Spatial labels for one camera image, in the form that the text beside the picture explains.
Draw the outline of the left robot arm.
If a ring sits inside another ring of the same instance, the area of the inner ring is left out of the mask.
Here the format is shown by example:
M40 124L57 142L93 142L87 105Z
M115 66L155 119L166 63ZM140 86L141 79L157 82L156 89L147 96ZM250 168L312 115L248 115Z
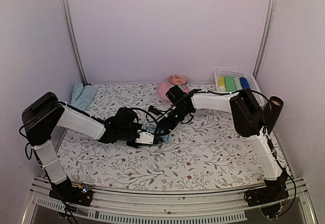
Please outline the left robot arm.
M103 144L124 141L129 146L141 144L146 132L132 109L120 108L114 116L102 120L60 101L52 92L28 106L21 118L20 135L27 140L52 189L65 201L72 200L76 193L52 144L52 133L57 127L84 134Z

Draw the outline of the light blue towel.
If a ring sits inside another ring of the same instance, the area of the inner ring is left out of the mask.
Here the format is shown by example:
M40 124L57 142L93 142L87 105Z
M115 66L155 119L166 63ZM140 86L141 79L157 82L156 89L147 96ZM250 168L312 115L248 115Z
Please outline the light blue towel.
M85 111L94 99L97 88L92 85L83 85L76 82L71 96L71 105L79 110Z

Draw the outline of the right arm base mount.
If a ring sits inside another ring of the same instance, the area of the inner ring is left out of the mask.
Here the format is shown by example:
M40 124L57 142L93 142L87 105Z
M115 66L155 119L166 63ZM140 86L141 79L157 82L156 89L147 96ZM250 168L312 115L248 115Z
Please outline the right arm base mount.
M286 186L281 190L278 190L275 186L250 188L244 193L244 200L249 207L285 200L288 197Z

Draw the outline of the blue orange dotted towel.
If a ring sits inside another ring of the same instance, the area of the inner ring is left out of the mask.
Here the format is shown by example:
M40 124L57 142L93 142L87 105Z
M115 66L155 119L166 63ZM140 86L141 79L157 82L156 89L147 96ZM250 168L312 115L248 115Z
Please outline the blue orange dotted towel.
M156 125L154 124L147 123L144 125L144 129L155 135L153 144L166 144L170 140L170 135L165 134L165 132L161 129L156 129Z

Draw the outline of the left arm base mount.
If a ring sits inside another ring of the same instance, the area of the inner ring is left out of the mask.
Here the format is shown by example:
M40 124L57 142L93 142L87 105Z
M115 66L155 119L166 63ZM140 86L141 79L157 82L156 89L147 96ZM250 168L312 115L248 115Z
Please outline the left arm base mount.
M92 202L93 191L84 186L84 184L73 186L71 181L59 184L51 184L49 197L62 201L63 203L72 203L89 207Z

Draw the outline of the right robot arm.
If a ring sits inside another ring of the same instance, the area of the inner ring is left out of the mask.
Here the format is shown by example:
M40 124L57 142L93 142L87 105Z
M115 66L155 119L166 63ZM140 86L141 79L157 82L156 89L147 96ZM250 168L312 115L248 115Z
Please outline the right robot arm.
M270 138L284 102L272 96L261 107L255 98L257 91L242 89L228 93L217 93L194 89L185 93L178 86L166 94L172 106L157 120L156 131L169 134L184 118L198 109L228 112L232 115L236 132L251 143L262 166L265 184L263 198L272 202L282 194L288 178L286 169L279 163L277 152Z

